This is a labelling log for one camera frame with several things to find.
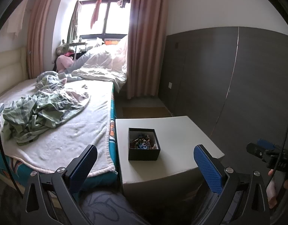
towel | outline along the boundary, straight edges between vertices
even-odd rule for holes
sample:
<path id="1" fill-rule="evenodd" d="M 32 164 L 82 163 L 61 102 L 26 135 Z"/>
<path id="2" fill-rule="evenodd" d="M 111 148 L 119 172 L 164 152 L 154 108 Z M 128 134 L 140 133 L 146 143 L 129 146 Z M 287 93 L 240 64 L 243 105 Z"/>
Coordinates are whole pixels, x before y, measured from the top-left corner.
<path id="1" fill-rule="evenodd" d="M 28 0 L 23 0 L 8 18 L 8 33 L 15 33 L 15 35 L 18 36 L 22 29 L 23 17 L 25 15 L 27 3 Z"/>
<path id="2" fill-rule="evenodd" d="M 91 23 L 90 23 L 90 28 L 92 29 L 93 25 L 95 22 L 98 20 L 98 13 L 99 13 L 99 7 L 101 4 L 101 0 L 97 0 L 94 8 L 94 12 L 92 15 Z"/>

white wall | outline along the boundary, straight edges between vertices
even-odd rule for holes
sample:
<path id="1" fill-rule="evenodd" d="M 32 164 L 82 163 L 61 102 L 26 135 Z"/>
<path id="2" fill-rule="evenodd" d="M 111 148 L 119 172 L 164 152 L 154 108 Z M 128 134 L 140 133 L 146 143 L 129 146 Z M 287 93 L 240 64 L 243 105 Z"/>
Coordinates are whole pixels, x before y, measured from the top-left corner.
<path id="1" fill-rule="evenodd" d="M 14 33 L 7 33 L 8 21 L 5 22 L 0 30 L 0 52 L 14 50 L 27 45 L 28 24 L 33 4 L 34 0 L 28 0 L 23 17 L 22 30 L 19 32 L 18 36 L 15 36 Z"/>
<path id="2" fill-rule="evenodd" d="M 268 0 L 170 0 L 167 35 L 227 26 L 277 31 L 288 25 Z"/>
<path id="3" fill-rule="evenodd" d="M 44 38 L 43 67 L 45 71 L 52 70 L 53 62 L 56 58 L 55 50 L 61 44 L 62 39 L 67 40 L 70 21 L 66 22 L 64 18 L 71 19 L 75 1 L 51 1 Z"/>

beads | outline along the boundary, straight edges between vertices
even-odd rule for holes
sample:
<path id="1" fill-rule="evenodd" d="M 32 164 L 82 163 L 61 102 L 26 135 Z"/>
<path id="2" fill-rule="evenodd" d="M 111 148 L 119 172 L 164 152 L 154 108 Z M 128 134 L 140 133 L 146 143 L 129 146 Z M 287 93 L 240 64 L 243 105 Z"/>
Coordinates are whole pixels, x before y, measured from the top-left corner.
<path id="1" fill-rule="evenodd" d="M 151 150 L 156 149 L 156 144 L 151 143 L 149 135 L 139 134 L 137 139 L 130 142 L 130 148 Z"/>

window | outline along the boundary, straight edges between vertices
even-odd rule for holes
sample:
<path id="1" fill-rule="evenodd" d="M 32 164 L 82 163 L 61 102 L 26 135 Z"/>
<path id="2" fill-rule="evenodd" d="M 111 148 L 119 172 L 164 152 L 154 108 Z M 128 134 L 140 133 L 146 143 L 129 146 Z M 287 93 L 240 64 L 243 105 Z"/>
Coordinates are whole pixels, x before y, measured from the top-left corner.
<path id="1" fill-rule="evenodd" d="M 78 17 L 78 33 L 80 35 L 102 34 L 104 28 L 104 18 L 107 11 L 107 3 L 100 4 L 98 20 L 91 29 L 90 21 L 94 9 L 95 3 L 82 5 L 81 14 Z"/>
<path id="2" fill-rule="evenodd" d="M 110 5 L 109 16 L 107 19 L 107 34 L 128 34 L 129 13 L 131 4 L 127 3 L 125 8 L 121 8 L 117 3 Z"/>
<path id="3" fill-rule="evenodd" d="M 90 22 L 95 9 L 96 0 L 83 1 L 78 18 L 78 33 L 82 39 L 122 39 L 128 33 L 130 3 L 124 8 L 117 5 L 117 0 L 102 0 L 98 20 L 90 29 Z"/>

cream headboard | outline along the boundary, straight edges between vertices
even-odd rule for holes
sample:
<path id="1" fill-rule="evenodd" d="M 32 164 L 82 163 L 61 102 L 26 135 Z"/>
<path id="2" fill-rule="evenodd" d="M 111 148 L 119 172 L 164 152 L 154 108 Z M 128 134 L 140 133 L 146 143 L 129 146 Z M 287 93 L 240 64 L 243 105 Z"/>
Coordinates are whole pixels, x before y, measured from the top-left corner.
<path id="1" fill-rule="evenodd" d="M 26 48 L 0 52 L 0 94 L 26 79 Z"/>

